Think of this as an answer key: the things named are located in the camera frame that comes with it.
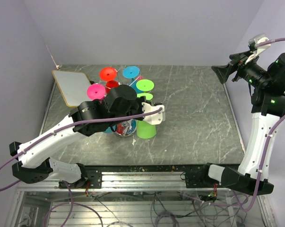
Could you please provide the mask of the red wine glass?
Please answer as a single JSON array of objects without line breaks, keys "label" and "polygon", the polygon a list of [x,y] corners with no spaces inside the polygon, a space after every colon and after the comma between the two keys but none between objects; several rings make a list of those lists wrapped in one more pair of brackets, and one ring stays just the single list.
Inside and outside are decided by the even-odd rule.
[{"label": "red wine glass", "polygon": [[100,79],[105,81],[105,91],[108,94],[112,88],[118,87],[120,84],[116,81],[118,72],[113,67],[105,67],[99,73]]}]

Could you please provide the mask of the green wine glass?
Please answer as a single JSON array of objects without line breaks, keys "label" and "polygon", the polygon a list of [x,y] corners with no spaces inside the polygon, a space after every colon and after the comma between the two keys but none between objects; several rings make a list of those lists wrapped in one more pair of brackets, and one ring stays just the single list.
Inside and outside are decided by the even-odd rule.
[{"label": "green wine glass", "polygon": [[149,79],[141,79],[136,83],[136,87],[140,91],[149,92],[155,87],[155,85],[154,82]]},{"label": "green wine glass", "polygon": [[[151,100],[153,95],[150,93],[139,93],[137,97],[145,96],[146,100]],[[137,136],[141,139],[150,139],[156,135],[156,126],[145,121],[137,122]]]}]

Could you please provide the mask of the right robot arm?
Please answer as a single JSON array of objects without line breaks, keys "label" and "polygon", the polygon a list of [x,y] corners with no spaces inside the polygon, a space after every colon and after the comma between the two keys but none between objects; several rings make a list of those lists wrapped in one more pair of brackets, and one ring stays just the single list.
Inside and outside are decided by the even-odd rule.
[{"label": "right robot arm", "polygon": [[245,80],[254,88],[251,96],[252,128],[244,158],[237,170],[207,164],[207,171],[199,181],[205,187],[220,183],[223,187],[245,194],[271,194],[274,185],[268,181],[269,163],[275,137],[276,123],[285,116],[285,53],[264,70],[257,64],[258,57],[250,60],[250,52],[231,54],[224,66],[212,66],[221,84],[231,74],[233,82]]}]

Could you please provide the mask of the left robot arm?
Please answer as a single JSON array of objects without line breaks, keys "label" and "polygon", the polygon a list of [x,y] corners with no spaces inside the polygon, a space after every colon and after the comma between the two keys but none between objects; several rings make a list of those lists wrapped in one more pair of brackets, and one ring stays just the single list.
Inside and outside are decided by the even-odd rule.
[{"label": "left robot arm", "polygon": [[67,145],[104,132],[126,120],[159,125],[164,121],[164,105],[154,104],[144,96],[138,97],[128,85],[112,88],[102,100],[82,102],[57,125],[27,143],[12,143],[18,155],[12,174],[27,184],[47,178],[66,181],[82,188],[88,181],[83,164],[68,164],[52,156]]}]

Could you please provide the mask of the blue wine glass front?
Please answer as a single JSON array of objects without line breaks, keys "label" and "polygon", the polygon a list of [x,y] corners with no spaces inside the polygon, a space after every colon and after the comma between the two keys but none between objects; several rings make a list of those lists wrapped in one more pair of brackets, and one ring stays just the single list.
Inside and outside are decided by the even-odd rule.
[{"label": "blue wine glass front", "polygon": [[128,66],[123,70],[122,75],[124,78],[130,79],[130,82],[128,85],[132,87],[136,91],[137,94],[143,93],[143,91],[137,88],[137,82],[144,79],[141,76],[139,67]]}]

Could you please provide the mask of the green wine glass front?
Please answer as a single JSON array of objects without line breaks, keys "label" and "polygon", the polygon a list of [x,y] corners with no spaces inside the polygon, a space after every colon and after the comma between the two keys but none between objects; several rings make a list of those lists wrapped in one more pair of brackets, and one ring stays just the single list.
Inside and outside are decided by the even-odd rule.
[{"label": "green wine glass front", "polygon": [[140,91],[149,92],[155,87],[155,85],[154,82],[149,79],[141,79],[136,83],[136,87]]}]

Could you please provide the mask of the blue wine glass back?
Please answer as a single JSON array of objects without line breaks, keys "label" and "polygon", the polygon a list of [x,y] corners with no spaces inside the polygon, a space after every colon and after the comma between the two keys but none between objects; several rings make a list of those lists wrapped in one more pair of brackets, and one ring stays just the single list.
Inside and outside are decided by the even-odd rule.
[{"label": "blue wine glass back", "polygon": [[113,132],[116,132],[116,126],[110,126],[104,131],[104,133],[106,134],[113,133]]}]

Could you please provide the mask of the magenta wine glass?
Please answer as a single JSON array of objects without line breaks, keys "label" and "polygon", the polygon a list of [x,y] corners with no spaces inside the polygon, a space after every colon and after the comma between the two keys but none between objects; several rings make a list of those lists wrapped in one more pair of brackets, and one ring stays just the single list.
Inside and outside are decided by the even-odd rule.
[{"label": "magenta wine glass", "polygon": [[92,101],[98,100],[101,103],[106,95],[105,87],[94,83],[88,87],[86,94]]}]

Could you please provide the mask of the green wine glass back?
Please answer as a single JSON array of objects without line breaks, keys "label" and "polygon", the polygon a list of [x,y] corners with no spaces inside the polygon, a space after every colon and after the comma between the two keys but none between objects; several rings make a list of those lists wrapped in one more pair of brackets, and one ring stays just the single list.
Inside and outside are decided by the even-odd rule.
[{"label": "green wine glass back", "polygon": [[[139,93],[137,97],[145,96],[146,100],[151,100],[153,95],[150,93]],[[156,135],[156,126],[145,121],[137,122],[137,136],[141,139],[150,139]]]}]

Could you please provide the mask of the blue wine glass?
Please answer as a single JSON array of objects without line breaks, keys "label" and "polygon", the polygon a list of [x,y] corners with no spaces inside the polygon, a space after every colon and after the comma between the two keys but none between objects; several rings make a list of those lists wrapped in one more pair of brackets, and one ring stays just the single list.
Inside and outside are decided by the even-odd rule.
[{"label": "blue wine glass", "polygon": [[110,126],[104,131],[104,133],[106,134],[113,133],[113,132],[116,132],[116,126]]},{"label": "blue wine glass", "polygon": [[137,94],[143,93],[143,91],[137,88],[137,82],[144,79],[141,76],[139,67],[128,66],[123,70],[122,75],[124,78],[130,79],[130,82],[128,85],[132,87],[136,91]]}]

